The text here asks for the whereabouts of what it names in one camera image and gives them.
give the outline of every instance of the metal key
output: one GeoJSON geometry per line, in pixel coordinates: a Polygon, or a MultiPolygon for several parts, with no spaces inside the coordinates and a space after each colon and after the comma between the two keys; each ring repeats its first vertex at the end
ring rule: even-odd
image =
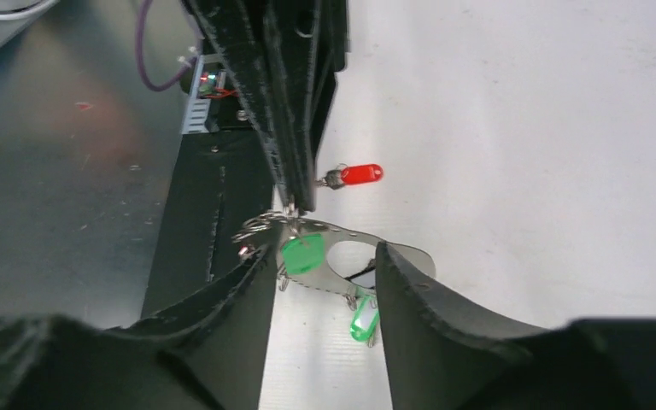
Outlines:
{"type": "Polygon", "coordinates": [[[342,171],[342,169],[331,169],[323,178],[316,181],[316,183],[318,186],[327,186],[332,190],[340,190],[346,186],[341,178],[342,171]]]}

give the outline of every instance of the gray floor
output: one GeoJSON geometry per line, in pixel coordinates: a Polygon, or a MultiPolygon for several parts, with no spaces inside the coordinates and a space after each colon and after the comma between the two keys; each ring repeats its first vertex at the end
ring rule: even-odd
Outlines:
{"type": "MultiPolygon", "coordinates": [[[[156,3],[155,80],[194,43],[177,2],[156,3]]],[[[184,100],[139,81],[137,4],[61,2],[0,50],[0,315],[139,317],[184,100]]]]}

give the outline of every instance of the white surface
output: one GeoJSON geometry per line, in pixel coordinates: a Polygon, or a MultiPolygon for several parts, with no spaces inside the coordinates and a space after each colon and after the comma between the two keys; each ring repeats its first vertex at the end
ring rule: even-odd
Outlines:
{"type": "MultiPolygon", "coordinates": [[[[656,316],[656,1],[351,1],[315,219],[420,247],[515,319],[656,316]]],[[[340,298],[278,293],[263,409],[388,409],[340,298]]]]}

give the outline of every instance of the black metal bracket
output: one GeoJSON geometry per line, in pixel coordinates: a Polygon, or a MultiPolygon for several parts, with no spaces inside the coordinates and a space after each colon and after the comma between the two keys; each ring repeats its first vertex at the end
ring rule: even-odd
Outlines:
{"type": "Polygon", "coordinates": [[[315,210],[314,161],[345,67],[345,0],[185,0],[220,55],[283,204],[315,210]]]}

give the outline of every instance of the machine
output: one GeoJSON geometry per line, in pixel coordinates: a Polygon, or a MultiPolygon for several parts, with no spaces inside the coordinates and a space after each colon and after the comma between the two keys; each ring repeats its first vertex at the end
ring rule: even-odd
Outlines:
{"type": "MultiPolygon", "coordinates": [[[[316,207],[347,5],[184,3],[207,40],[143,319],[106,331],[61,316],[0,321],[0,408],[258,407],[284,231],[247,249],[233,236],[261,226],[245,222],[264,221],[273,187],[286,229],[316,207]]],[[[656,320],[545,330],[465,299],[392,244],[378,245],[375,267],[394,409],[656,409],[656,320]]]]}

